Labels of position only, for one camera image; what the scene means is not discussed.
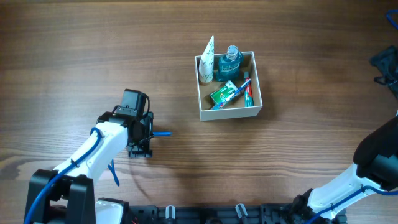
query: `white box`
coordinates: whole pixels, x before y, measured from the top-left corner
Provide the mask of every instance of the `white box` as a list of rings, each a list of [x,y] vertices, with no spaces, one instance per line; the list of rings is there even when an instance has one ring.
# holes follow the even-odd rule
[[[198,100],[199,100],[199,112],[201,121],[210,121],[216,119],[228,119],[228,118],[242,118],[257,116],[262,108],[260,84],[257,75],[256,61],[254,59],[254,52],[242,52],[243,62],[240,66],[239,77],[232,82],[236,87],[240,87],[244,83],[243,72],[249,72],[251,78],[251,88],[253,93],[254,106],[245,108],[243,94],[237,96],[232,102],[226,105],[225,109],[211,110],[214,106],[213,101],[210,98],[210,93],[219,90],[226,82],[218,82],[215,79],[209,85],[202,85],[199,82],[199,63],[200,55],[195,57],[196,76],[197,76],[197,87],[198,87]],[[214,55],[214,76],[218,71],[218,59],[225,54]]]

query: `wood grain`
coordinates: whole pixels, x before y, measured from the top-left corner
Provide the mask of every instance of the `wood grain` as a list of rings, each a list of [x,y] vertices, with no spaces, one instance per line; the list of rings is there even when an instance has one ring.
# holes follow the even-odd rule
[[[123,90],[147,93],[154,158],[120,153],[96,198],[133,205],[291,202],[345,170],[395,115],[368,59],[396,44],[380,1],[201,1],[0,5],[0,223],[21,223],[30,176],[65,160]],[[254,51],[264,107],[200,122],[194,56]],[[348,209],[350,223],[396,223],[396,198]]]

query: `soap bar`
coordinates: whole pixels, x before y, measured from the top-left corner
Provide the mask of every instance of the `soap bar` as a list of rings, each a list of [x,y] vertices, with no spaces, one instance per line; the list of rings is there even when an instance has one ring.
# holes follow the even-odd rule
[[[238,90],[238,88],[236,88],[234,83],[232,83],[231,81],[228,81],[225,83],[225,85],[221,89],[210,94],[210,98],[213,100],[215,105],[218,105],[218,104],[222,103],[223,100],[225,100],[227,97],[234,94],[236,92],[236,90]]]

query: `brown tabletop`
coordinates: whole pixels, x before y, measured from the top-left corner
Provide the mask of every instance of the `brown tabletop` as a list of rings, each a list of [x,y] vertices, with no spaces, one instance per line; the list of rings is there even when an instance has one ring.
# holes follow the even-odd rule
[[[31,175],[89,136],[125,88],[150,96],[152,159],[115,158],[99,197],[132,205],[291,202],[344,171],[397,100],[368,60],[396,44],[393,2],[203,1],[0,6],[0,223],[22,223]],[[254,51],[263,108],[201,122],[194,58]],[[349,223],[396,223],[396,198],[373,195]]]

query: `blue bottle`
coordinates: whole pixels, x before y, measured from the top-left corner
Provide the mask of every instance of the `blue bottle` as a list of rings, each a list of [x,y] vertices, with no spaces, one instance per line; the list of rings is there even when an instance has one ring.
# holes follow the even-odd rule
[[[228,47],[226,55],[218,60],[218,72],[216,79],[219,82],[234,80],[239,76],[239,66],[243,61],[243,55],[237,46]]]

